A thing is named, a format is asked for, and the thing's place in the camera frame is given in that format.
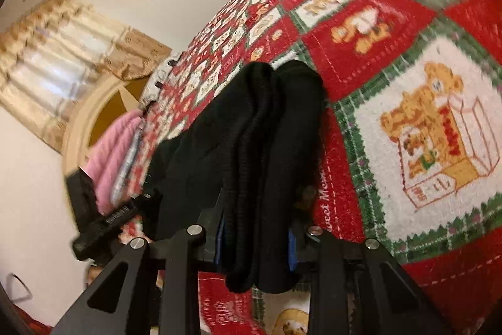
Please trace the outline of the grey patterned pillow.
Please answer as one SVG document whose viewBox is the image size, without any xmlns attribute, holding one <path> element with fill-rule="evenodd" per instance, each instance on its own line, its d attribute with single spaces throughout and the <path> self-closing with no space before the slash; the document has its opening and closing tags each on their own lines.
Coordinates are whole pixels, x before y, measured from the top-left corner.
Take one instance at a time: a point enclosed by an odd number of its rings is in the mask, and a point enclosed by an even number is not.
<svg viewBox="0 0 502 335">
<path fill-rule="evenodd" d="M 125 190 L 125 185 L 127 182 L 128 174 L 133 165 L 134 158 L 136 157 L 137 151 L 139 149 L 139 144 L 141 136 L 143 134 L 145 126 L 145 120 L 141 120 L 139 126 L 134 131 L 133 138 L 129 144 L 128 150 L 126 150 L 125 156 L 118 169 L 117 177 L 111 187 L 110 201 L 111 205 L 116 208 L 119 202 L 122 200 L 123 191 Z"/>
</svg>

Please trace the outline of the black pants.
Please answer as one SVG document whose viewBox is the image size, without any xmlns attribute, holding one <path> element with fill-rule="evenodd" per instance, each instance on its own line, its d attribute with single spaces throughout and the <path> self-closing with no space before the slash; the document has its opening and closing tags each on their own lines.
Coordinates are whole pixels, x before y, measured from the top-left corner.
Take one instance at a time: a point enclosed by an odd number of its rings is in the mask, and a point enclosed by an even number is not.
<svg viewBox="0 0 502 335">
<path fill-rule="evenodd" d="M 168 239 L 221 202 L 220 269 L 233 293 L 284 293 L 297 274 L 289 232 L 307 219 L 325 102 L 321 77 L 298 60 L 245 65 L 187 130 L 155 149 L 143 185 L 143 231 Z"/>
</svg>

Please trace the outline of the cream wooden headboard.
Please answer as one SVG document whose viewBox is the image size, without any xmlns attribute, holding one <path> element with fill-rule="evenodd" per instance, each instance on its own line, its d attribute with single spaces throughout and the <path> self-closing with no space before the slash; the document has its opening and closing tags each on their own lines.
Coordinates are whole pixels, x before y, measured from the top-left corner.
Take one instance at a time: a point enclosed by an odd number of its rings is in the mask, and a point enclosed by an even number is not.
<svg viewBox="0 0 502 335">
<path fill-rule="evenodd" d="M 114 120 L 140 106 L 148 77 L 123 81 L 106 74 L 87 91 L 71 115 L 61 147 L 62 173 L 66 177 L 82 167 L 90 148 Z"/>
</svg>

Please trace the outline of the red patchwork bedspread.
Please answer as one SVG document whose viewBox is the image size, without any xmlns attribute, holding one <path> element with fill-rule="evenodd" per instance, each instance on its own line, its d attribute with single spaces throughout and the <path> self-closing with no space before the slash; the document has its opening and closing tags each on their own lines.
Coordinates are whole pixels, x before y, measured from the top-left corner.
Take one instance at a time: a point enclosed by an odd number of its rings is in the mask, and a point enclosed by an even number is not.
<svg viewBox="0 0 502 335">
<path fill-rule="evenodd" d="M 328 93 L 314 219 L 380 240 L 459 334 L 501 297 L 501 0 L 229 0 L 171 71 L 127 188 L 251 61 Z"/>
</svg>

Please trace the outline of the white patterned pillow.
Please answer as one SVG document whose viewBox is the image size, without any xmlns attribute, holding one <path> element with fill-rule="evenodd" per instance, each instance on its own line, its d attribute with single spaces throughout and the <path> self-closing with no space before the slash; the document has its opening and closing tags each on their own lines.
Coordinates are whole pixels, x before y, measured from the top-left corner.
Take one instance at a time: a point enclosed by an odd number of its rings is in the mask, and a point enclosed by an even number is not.
<svg viewBox="0 0 502 335">
<path fill-rule="evenodd" d="M 182 54 L 183 53 L 180 52 L 170 55 L 165 58 L 154 71 L 152 71 L 152 74 L 150 75 L 145 87 L 143 88 L 142 94 L 140 95 L 140 109 L 145 110 L 150 103 L 158 100 L 164 83 L 166 83 L 170 72 L 177 65 Z"/>
</svg>

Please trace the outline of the pink folded blanket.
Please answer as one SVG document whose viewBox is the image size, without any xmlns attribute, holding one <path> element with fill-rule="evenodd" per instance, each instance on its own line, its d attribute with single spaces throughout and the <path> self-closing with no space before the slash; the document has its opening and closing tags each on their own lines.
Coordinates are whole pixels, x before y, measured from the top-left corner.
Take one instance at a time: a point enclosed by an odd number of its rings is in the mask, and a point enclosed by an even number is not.
<svg viewBox="0 0 502 335">
<path fill-rule="evenodd" d="M 142 120 L 141 110 L 121 115 L 105 130 L 91 150 L 83 170 L 93 181 L 95 203 L 100 214 L 107 214 L 112 209 L 112 185 Z"/>
</svg>

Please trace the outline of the beige floral curtain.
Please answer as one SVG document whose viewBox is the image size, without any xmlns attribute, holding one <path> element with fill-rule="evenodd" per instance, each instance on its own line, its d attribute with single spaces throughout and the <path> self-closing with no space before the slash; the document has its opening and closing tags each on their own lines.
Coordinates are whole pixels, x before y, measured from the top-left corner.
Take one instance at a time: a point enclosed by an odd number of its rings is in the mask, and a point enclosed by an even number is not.
<svg viewBox="0 0 502 335">
<path fill-rule="evenodd" d="M 78 0 L 45 0 L 1 34 L 1 104 L 59 151 L 72 112 L 105 74 L 148 77 L 171 49 Z"/>
</svg>

